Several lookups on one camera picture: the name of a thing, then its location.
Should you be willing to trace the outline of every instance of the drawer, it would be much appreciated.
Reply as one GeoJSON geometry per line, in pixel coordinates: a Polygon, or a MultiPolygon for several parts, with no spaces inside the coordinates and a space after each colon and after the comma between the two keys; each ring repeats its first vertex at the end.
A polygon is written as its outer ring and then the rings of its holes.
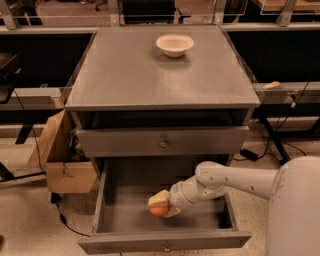
{"type": "Polygon", "coordinates": [[[247,126],[79,130],[88,157],[233,154],[239,152],[247,126]]]}
{"type": "Polygon", "coordinates": [[[239,248],[251,237],[234,222],[228,195],[197,203],[172,218],[151,215],[150,196],[190,177],[188,158],[111,158],[105,161],[88,254],[239,248]]]}

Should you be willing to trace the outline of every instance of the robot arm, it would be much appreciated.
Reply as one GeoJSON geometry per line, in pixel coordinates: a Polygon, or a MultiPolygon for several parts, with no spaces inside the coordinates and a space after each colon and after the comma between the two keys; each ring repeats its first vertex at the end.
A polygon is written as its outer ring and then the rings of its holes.
{"type": "Polygon", "coordinates": [[[149,199],[149,209],[165,205],[171,217],[197,201],[222,195],[229,186],[269,199],[266,256],[318,256],[320,251],[320,158],[293,159],[276,170],[198,165],[190,179],[149,199]]]}
{"type": "Polygon", "coordinates": [[[174,184],[170,191],[161,191],[149,199],[149,209],[168,206],[164,217],[171,217],[199,200],[224,195],[233,187],[269,199],[277,170],[225,167],[215,162],[202,162],[191,178],[174,184]]]}

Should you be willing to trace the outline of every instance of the closed drawer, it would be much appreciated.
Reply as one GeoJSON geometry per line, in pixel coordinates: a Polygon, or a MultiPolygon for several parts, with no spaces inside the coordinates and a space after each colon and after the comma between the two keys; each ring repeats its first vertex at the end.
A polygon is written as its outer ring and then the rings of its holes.
{"type": "Polygon", "coordinates": [[[233,154],[239,152],[247,126],[79,130],[88,157],[233,154]]]}

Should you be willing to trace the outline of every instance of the white bowl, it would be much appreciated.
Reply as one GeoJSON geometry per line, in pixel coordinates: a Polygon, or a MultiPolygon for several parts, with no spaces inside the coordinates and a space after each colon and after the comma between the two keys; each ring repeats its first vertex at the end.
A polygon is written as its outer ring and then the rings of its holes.
{"type": "Polygon", "coordinates": [[[194,46],[192,38],[184,35],[168,34],[157,39],[156,45],[169,57],[180,57],[194,46]]]}

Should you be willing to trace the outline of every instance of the floor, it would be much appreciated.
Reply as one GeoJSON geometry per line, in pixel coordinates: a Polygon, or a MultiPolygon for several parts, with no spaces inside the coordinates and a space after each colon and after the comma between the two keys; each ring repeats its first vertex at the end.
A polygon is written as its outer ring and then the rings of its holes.
{"type": "MultiPolygon", "coordinates": [[[[288,127],[306,125],[302,122],[287,122],[288,127]]],[[[14,145],[14,133],[1,130],[0,161],[16,176],[25,174],[24,164],[28,161],[35,147],[33,137],[23,145],[14,145]]],[[[243,147],[258,155],[265,151],[267,133],[256,120],[250,122],[250,132],[243,147]]],[[[313,139],[290,138],[286,140],[307,155],[320,156],[319,137],[313,139]]],[[[291,158],[302,156],[302,153],[285,144],[291,158]]],[[[265,157],[256,162],[235,161],[231,166],[277,169],[280,164],[279,154],[271,142],[265,157]]],[[[90,193],[61,195],[60,211],[67,223],[74,230],[90,235],[98,194],[98,182],[90,193]]],[[[215,255],[215,256],[263,256],[266,233],[268,202],[264,199],[231,189],[231,204],[234,208],[239,230],[250,231],[251,239],[240,249],[177,251],[167,255],[215,255]]],[[[59,212],[50,202],[45,176],[0,183],[0,254],[3,256],[62,256],[86,255],[77,245],[82,237],[67,229],[60,221],[59,212]]],[[[123,253],[124,256],[160,256],[164,252],[123,253]]]]}

